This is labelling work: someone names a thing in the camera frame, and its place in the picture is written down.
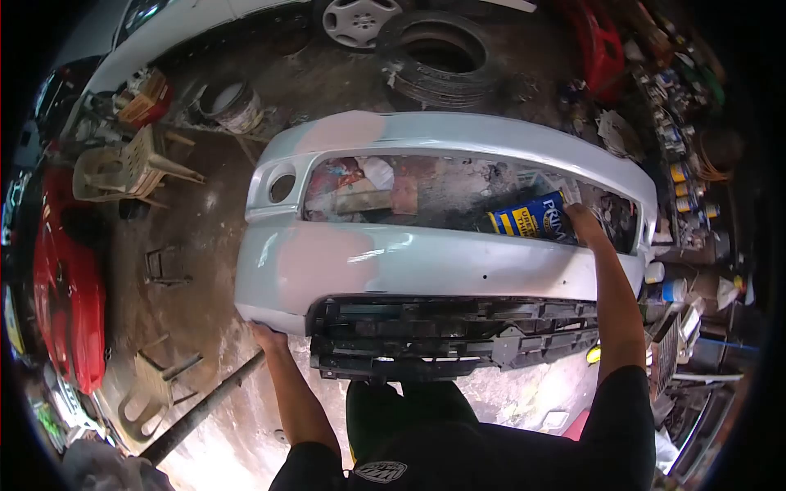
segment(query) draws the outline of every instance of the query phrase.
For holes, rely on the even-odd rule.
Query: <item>metal grate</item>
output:
[[[663,326],[652,338],[652,374],[650,375],[649,397],[658,398],[668,387],[677,371],[678,336],[682,323],[679,313],[666,319]]]

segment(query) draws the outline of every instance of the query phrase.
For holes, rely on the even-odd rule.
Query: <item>hubcap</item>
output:
[[[382,24],[401,12],[394,0],[333,0],[322,14],[322,27],[339,44],[372,49]]]

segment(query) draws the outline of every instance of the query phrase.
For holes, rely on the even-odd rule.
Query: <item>red car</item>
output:
[[[104,378],[104,282],[93,249],[102,222],[71,191],[73,170],[50,167],[33,257],[35,316],[57,371],[85,394]]]

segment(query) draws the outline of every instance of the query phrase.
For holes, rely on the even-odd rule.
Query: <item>cardboard box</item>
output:
[[[149,117],[151,109],[155,108],[157,104],[162,104],[165,101],[171,100],[171,97],[167,97],[167,95],[170,95],[168,94],[169,91],[167,77],[165,77],[158,68],[154,68],[150,77],[139,87],[139,95],[134,97],[134,99],[117,114],[118,119],[125,123],[131,123],[137,127],[142,127],[146,123],[150,123]]]

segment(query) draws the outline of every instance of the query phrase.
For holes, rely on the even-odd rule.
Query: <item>person's hand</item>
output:
[[[283,332],[276,332],[267,324],[256,321],[246,322],[254,335],[254,340],[259,344],[263,351],[269,353],[271,350],[288,350],[287,335]]]
[[[583,204],[574,203],[567,205],[565,213],[571,219],[571,225],[576,232],[576,238],[580,243],[586,244],[590,249],[599,244],[609,242],[606,233],[601,228],[592,211]]]

